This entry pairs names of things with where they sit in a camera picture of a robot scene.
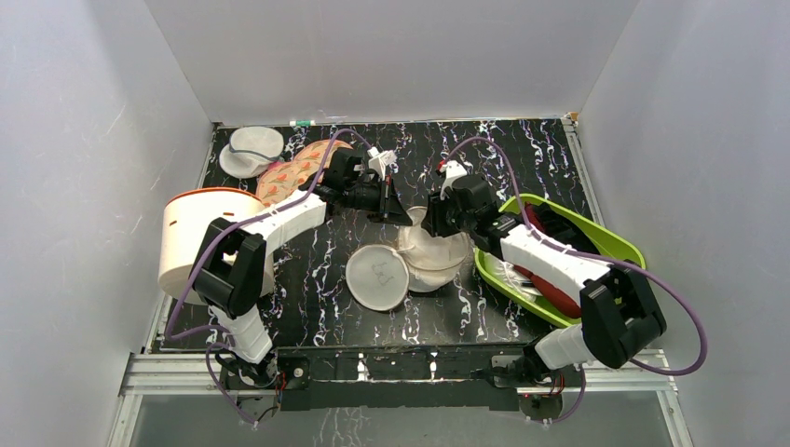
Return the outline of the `white padded bra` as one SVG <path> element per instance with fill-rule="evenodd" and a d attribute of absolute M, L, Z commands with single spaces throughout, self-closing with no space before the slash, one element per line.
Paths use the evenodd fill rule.
<path fill-rule="evenodd" d="M 403 255 L 413 266 L 424 270 L 444 270 L 461 264 L 470 252 L 466 235 L 432 237 L 422 228 L 408 233 L 404 238 Z"/>

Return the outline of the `white mesh laundry bag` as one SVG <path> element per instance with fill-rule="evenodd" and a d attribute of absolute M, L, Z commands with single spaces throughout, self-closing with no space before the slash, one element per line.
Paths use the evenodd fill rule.
<path fill-rule="evenodd" d="M 403 255 L 405 236 L 412 230 L 422 228 L 426 211 L 425 207 L 412 207 L 407 211 L 413 225 L 398 229 L 395 246 L 369 244 L 350 255 L 345 277 L 348 290 L 357 303 L 370 310 L 387 312 L 397 308 L 410 291 L 433 292 L 454 280 L 472 252 L 470 238 L 464 233 L 459 234 L 469 239 L 470 252 L 455 267 L 438 271 L 424 270 L 411 265 Z"/>

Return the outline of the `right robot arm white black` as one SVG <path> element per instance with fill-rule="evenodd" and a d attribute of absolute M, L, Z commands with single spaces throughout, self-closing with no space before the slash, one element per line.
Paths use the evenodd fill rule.
<path fill-rule="evenodd" d="M 597 360 L 618 369 L 667 329 L 635 264 L 577 255 L 540 232 L 524 212 L 500 210 L 493 188 L 479 175 L 462 175 L 430 193 L 421 226 L 433 237 L 467 234 L 478 249 L 525 268 L 534 284 L 547 284 L 551 295 L 561 293 L 578 306 L 577 324 L 524 349 L 518 369 L 538 386 L 573 364 Z"/>

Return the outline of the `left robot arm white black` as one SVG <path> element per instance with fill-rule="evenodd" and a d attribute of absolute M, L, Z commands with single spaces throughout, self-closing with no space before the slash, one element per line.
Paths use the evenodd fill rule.
<path fill-rule="evenodd" d="M 277 379 L 277 361 L 268 356 L 273 343 L 257 303 L 264 287 L 266 258 L 307 230 L 324 225 L 335 210 L 361 210 L 371 221 L 409 225 L 388 168 L 391 150 L 366 153 L 336 150 L 290 196 L 240 222 L 211 221 L 197 253 L 187 287 L 209 306 L 231 337 L 231 350 L 244 360 L 242 375 L 253 386 Z"/>

